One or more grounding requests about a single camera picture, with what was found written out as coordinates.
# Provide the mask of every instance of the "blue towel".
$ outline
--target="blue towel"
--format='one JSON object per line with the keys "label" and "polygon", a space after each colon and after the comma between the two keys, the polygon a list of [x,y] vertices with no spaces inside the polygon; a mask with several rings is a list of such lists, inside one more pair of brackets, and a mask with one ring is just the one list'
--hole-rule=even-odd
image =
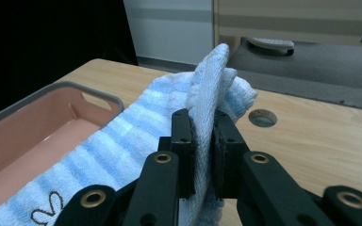
{"label": "blue towel", "polygon": [[216,108],[233,121],[257,93],[237,71],[225,68],[228,46],[220,44],[195,72],[161,76],[117,118],[93,133],[51,169],[0,205],[0,225],[54,225],[61,209],[80,189],[106,185],[118,190],[140,175],[160,137],[171,135],[172,113],[187,108],[197,136],[196,194],[180,202],[180,225],[216,225],[223,202],[210,185],[208,147]]}

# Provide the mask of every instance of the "black curtain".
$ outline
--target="black curtain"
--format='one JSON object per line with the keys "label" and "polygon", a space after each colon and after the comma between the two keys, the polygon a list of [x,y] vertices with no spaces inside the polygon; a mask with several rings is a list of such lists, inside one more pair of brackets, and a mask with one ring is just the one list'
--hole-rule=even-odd
{"label": "black curtain", "polygon": [[0,3],[0,110],[94,58],[138,64],[123,1]]}

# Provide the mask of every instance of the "wooden table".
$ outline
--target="wooden table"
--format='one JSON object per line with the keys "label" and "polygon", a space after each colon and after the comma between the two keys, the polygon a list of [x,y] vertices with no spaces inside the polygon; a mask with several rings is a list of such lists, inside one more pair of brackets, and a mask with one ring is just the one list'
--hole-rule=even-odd
{"label": "wooden table", "polygon": [[[163,74],[95,59],[60,80],[115,95],[128,107]],[[270,128],[251,124],[255,109],[270,110],[278,122]],[[335,185],[362,191],[362,110],[258,90],[237,127],[251,150],[273,155],[301,187],[321,196]],[[221,225],[240,225],[235,201],[226,201]]]}

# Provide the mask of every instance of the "screw hole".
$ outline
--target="screw hole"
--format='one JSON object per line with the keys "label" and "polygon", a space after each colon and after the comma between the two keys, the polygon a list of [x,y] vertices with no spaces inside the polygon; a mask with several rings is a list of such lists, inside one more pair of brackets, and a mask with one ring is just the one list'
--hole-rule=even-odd
{"label": "screw hole", "polygon": [[352,192],[340,191],[337,194],[337,198],[342,203],[349,205],[352,208],[362,209],[362,198]]}
{"label": "screw hole", "polygon": [[157,163],[167,163],[170,162],[170,160],[172,160],[172,158],[168,154],[162,153],[155,156],[155,161]]}
{"label": "screw hole", "polygon": [[258,109],[249,114],[249,121],[255,126],[267,128],[277,123],[277,117],[269,110]]}
{"label": "screw hole", "polygon": [[252,160],[254,160],[254,162],[260,163],[260,164],[265,164],[265,163],[269,162],[268,157],[266,157],[263,154],[259,154],[259,153],[252,155],[251,158],[252,158]]}
{"label": "screw hole", "polygon": [[103,190],[92,190],[82,196],[81,205],[85,208],[93,208],[100,205],[105,199],[106,193]]}
{"label": "screw hole", "polygon": [[157,223],[157,217],[154,214],[145,214],[140,218],[140,225],[153,226]]}

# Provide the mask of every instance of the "plastic tray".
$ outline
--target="plastic tray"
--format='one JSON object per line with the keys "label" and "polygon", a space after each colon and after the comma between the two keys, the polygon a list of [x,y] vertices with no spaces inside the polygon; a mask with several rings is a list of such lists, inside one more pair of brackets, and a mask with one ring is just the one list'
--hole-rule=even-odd
{"label": "plastic tray", "polygon": [[0,204],[122,111],[117,97],[60,82],[0,112]]}

